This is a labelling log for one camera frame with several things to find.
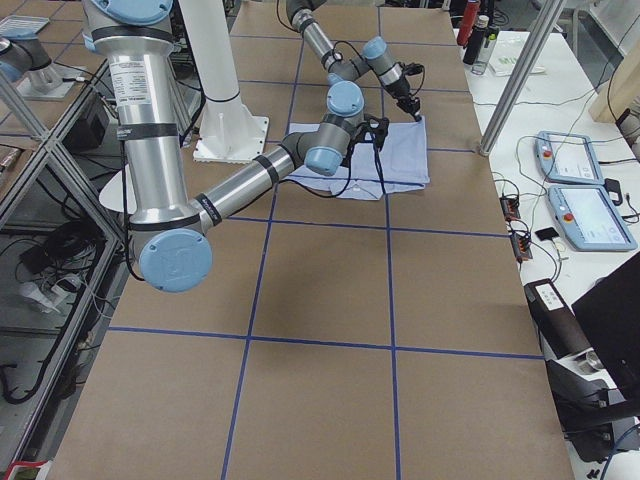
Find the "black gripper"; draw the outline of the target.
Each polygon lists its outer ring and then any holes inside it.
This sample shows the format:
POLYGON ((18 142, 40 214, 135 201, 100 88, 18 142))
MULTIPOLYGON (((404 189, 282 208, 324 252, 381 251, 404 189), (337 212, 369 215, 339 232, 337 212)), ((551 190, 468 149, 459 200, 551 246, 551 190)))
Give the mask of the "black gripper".
POLYGON ((382 150, 388 136, 388 129, 389 119, 387 117, 365 114, 361 124, 361 141, 372 143, 377 150, 382 150))
POLYGON ((413 116, 415 122, 422 120, 421 102, 411 90, 408 77, 421 74, 425 78, 425 67, 419 63, 396 63, 388 72, 387 92, 396 100, 396 105, 405 113, 413 116))

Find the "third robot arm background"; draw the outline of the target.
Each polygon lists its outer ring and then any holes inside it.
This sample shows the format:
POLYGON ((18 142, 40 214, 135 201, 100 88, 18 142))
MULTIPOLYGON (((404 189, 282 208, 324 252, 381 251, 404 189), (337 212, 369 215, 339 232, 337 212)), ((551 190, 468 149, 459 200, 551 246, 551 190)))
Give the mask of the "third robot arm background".
POLYGON ((1 36, 1 72, 25 99, 59 100, 76 81, 65 67, 53 64, 36 33, 11 29, 1 36))

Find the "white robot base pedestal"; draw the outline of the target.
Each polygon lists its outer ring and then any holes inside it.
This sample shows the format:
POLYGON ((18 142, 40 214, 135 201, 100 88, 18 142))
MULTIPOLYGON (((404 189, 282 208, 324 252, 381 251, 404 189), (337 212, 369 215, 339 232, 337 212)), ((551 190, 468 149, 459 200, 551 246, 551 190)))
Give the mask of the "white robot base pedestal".
POLYGON ((263 152, 269 119, 243 103, 223 3, 184 0, 179 6, 205 97, 194 159, 247 163, 263 152))

